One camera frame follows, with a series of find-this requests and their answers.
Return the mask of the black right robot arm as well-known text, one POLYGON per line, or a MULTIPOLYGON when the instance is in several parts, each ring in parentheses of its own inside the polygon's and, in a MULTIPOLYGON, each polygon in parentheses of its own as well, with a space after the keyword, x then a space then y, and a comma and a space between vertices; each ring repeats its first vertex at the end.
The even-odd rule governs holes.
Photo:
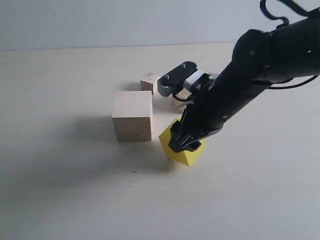
POLYGON ((165 80, 191 93, 180 121, 171 129, 169 147, 176 153, 194 152, 201 140, 218 133, 224 124, 268 89, 282 89, 295 78, 314 80, 320 74, 320 10, 304 10, 284 2, 303 19, 282 17, 275 30, 250 29, 236 42, 230 63, 216 75, 186 61, 165 80))

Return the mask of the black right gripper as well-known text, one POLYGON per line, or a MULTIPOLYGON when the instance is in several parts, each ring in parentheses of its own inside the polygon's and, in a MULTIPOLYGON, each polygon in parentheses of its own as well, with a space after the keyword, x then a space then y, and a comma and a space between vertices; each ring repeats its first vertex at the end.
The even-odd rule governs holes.
POLYGON ((191 95, 193 103, 186 106, 182 118, 170 127, 168 146, 175 153, 198 150, 202 145, 200 140, 215 134, 223 126, 218 112, 225 95, 224 83, 208 82, 191 95))

